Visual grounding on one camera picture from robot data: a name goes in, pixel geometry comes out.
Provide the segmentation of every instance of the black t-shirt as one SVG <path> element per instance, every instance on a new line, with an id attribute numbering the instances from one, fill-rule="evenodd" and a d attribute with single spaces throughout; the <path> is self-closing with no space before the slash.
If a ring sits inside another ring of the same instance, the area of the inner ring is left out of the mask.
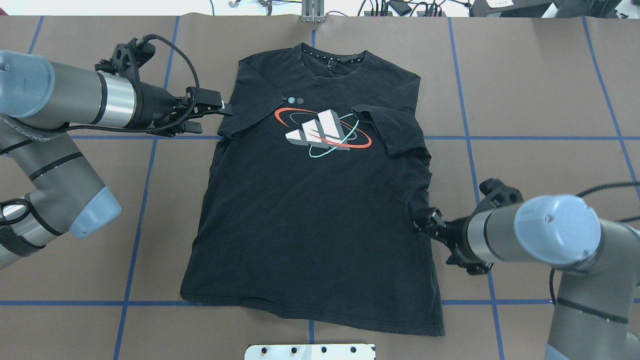
<path id="1" fill-rule="evenodd" d="M 429 238 L 420 77 L 306 44 L 239 62 L 185 300 L 444 335 Z"/>

